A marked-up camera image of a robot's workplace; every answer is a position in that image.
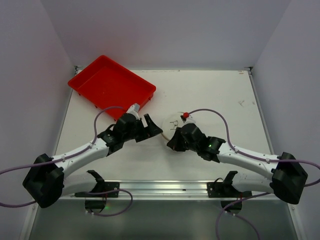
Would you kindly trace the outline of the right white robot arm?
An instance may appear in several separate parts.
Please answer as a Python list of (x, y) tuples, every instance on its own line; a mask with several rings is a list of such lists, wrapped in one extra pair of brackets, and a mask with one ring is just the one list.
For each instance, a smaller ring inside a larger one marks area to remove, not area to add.
[(308, 174), (296, 159), (284, 152), (281, 156), (240, 151), (222, 138), (206, 136), (194, 123), (177, 127), (166, 144), (176, 152), (193, 151), (206, 161), (230, 164), (249, 170), (230, 171), (223, 182), (213, 185), (213, 191), (226, 198), (246, 196), (250, 192), (274, 194), (280, 200), (297, 205), (300, 202)]

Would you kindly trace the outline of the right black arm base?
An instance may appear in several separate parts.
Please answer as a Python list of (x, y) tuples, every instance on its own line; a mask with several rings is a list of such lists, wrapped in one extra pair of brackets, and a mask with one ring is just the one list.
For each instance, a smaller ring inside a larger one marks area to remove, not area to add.
[(206, 183), (209, 198), (236, 198), (236, 200), (251, 197), (251, 191), (239, 191), (232, 186), (237, 171), (230, 171), (224, 179), (221, 177)]

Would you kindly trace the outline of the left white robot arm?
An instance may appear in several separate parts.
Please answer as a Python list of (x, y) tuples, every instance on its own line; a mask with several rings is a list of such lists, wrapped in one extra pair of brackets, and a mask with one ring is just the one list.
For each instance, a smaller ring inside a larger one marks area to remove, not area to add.
[(22, 182), (23, 187), (41, 208), (55, 203), (66, 187), (66, 179), (78, 169), (120, 150), (125, 142), (137, 143), (162, 134), (148, 114), (144, 118), (124, 113), (114, 124), (96, 133), (89, 143), (70, 152), (36, 158)]

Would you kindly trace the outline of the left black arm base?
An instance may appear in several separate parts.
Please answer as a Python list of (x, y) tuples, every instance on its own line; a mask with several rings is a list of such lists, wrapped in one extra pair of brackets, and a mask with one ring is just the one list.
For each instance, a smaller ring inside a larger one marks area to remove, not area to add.
[(93, 180), (93, 187), (89, 190), (77, 190), (74, 196), (77, 198), (98, 198), (98, 200), (85, 200), (84, 208), (92, 215), (101, 216), (107, 206), (107, 198), (119, 196), (120, 183), (118, 181), (105, 181), (95, 170), (87, 171), (88, 179)]

